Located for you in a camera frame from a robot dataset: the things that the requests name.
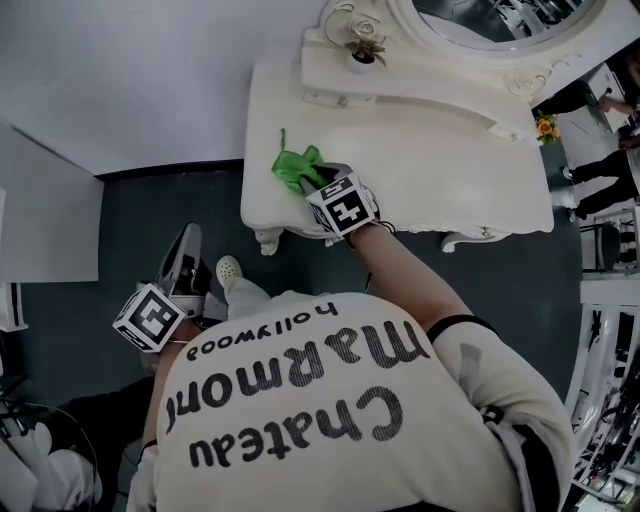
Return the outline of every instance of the ornate table leg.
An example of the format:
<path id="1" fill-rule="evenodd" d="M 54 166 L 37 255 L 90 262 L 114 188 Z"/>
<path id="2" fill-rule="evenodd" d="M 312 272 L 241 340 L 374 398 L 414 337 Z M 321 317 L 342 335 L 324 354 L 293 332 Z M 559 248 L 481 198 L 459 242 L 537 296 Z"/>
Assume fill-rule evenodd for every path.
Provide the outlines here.
<path id="1" fill-rule="evenodd" d="M 509 233 L 492 233 L 488 229 L 484 229 L 481 238 L 472 238 L 460 233 L 451 233 L 444 237 L 440 248 L 442 252 L 451 253 L 456 250 L 456 244 L 466 242 L 470 244 L 485 244 L 487 242 L 497 242 L 509 236 Z"/>
<path id="2" fill-rule="evenodd" d="M 280 235 L 283 231 L 284 228 L 254 230 L 263 256 L 273 256 L 276 253 L 280 244 Z"/>

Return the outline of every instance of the table top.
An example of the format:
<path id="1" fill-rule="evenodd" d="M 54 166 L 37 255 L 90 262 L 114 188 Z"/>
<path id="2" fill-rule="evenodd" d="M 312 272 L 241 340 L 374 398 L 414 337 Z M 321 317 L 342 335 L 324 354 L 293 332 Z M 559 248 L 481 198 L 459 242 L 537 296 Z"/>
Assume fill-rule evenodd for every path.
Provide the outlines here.
<path id="1" fill-rule="evenodd" d="M 325 161 L 350 165 L 399 230 L 553 229 L 539 148 L 491 134 L 487 119 L 430 102 L 332 109 L 301 98 L 298 65 L 254 69 L 241 206 L 249 227 L 321 232 L 304 198 L 270 170 L 285 128 L 288 150 L 313 144 Z"/>

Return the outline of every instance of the white vanity table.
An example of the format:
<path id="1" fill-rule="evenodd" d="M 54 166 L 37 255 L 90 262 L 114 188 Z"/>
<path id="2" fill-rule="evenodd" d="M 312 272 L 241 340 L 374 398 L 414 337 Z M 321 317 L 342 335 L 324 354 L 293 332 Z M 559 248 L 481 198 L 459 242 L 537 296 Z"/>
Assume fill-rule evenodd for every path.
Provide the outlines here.
<path id="1" fill-rule="evenodd" d="M 262 253 L 277 250 L 284 229 L 329 236 L 270 171 L 280 128 L 288 150 L 314 145 L 325 161 L 350 165 L 398 230 L 451 232 L 447 252 L 460 241 L 551 231 L 532 103 L 579 76 L 568 69 L 582 74 L 576 47 L 612 22 L 607 8 L 610 0 L 585 0 L 564 32 L 556 26 L 531 38 L 535 45 L 492 51 L 450 41 L 411 0 L 330 1 L 304 34 L 301 64 L 264 60 L 254 69 L 241 213 Z M 384 41 L 387 61 L 365 76 L 349 71 L 348 51 L 335 44 L 362 27 Z"/>

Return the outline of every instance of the yellow flower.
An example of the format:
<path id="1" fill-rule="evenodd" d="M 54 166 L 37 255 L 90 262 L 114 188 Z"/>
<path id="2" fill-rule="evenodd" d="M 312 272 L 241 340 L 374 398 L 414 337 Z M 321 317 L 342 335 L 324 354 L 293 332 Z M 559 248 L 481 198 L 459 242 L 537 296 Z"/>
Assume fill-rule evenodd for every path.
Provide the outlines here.
<path id="1" fill-rule="evenodd" d="M 540 121 L 538 123 L 538 135 L 548 135 L 553 131 L 549 121 Z"/>

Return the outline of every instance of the flower decoration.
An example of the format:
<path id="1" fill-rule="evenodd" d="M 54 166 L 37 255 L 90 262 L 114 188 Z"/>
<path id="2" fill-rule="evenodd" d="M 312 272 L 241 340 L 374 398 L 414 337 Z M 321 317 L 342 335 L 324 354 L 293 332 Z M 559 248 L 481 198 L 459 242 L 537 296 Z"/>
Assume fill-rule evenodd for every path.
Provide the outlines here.
<path id="1" fill-rule="evenodd" d="M 375 60 L 379 60 L 384 67 L 387 67 L 387 63 L 382 55 L 380 55 L 384 52 L 384 48 L 373 41 L 360 39 L 359 41 L 351 41 L 345 44 L 345 47 L 361 62 L 374 62 Z"/>
<path id="2" fill-rule="evenodd" d="M 551 144 L 560 138 L 560 128 L 556 125 L 555 114 L 545 116 L 538 110 L 536 125 L 538 128 L 538 140 L 543 144 Z"/>

